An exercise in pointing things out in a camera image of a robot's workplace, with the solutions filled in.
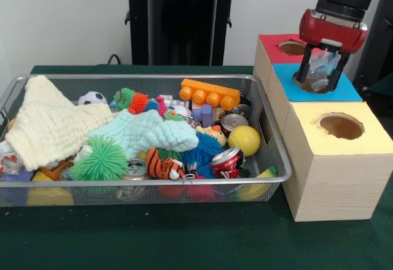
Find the blue box top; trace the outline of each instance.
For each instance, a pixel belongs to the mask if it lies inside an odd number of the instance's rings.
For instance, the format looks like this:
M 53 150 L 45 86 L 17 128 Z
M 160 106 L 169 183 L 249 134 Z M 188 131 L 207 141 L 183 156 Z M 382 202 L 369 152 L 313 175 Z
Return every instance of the blue box top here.
M 281 82 L 288 100 L 302 101 L 363 101 L 348 78 L 342 74 L 335 91 L 324 94 L 310 93 L 302 90 L 294 81 L 293 75 L 300 64 L 274 64 L 273 68 Z

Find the red ball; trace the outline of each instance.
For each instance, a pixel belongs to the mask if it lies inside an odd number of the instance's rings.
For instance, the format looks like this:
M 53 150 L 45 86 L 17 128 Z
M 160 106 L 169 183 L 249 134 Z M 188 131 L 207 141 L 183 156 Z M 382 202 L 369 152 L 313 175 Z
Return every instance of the red ball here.
M 211 201 L 216 195 L 212 185 L 191 185 L 187 193 L 195 201 Z
M 159 186 L 158 190 L 166 198 L 177 198 L 183 194 L 185 190 L 185 186 L 184 185 Z

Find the white wall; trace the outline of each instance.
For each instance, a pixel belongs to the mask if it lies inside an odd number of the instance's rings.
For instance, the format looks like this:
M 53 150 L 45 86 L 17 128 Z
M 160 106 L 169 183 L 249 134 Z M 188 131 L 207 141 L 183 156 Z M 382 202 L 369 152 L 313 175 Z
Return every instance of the white wall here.
M 112 53 L 130 63 L 127 11 L 128 0 L 0 0 L 0 92 L 7 71 L 36 64 L 106 63 Z
M 225 64 L 252 65 L 258 33 L 296 33 L 316 0 L 233 0 Z M 378 0 L 365 20 L 370 25 Z M 0 94 L 35 64 L 99 64 L 111 53 L 130 63 L 128 0 L 0 0 Z M 360 55 L 351 58 L 352 75 Z

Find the cream knitted blanket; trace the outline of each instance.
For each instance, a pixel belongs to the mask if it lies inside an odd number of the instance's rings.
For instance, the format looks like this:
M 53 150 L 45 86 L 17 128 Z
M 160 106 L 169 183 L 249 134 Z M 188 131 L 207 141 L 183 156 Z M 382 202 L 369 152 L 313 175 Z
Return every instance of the cream knitted blanket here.
M 112 121 L 107 104 L 75 106 L 43 75 L 30 78 L 25 90 L 6 140 L 28 171 L 74 155 L 90 131 Z

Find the stuffed tiger toy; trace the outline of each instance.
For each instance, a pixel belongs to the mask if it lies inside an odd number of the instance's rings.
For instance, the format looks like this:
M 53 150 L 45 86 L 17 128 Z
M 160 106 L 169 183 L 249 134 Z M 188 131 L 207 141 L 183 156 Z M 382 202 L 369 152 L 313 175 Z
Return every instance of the stuffed tiger toy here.
M 162 180 L 177 180 L 185 177 L 183 163 L 172 158 L 161 160 L 155 147 L 147 152 L 146 171 L 153 178 Z

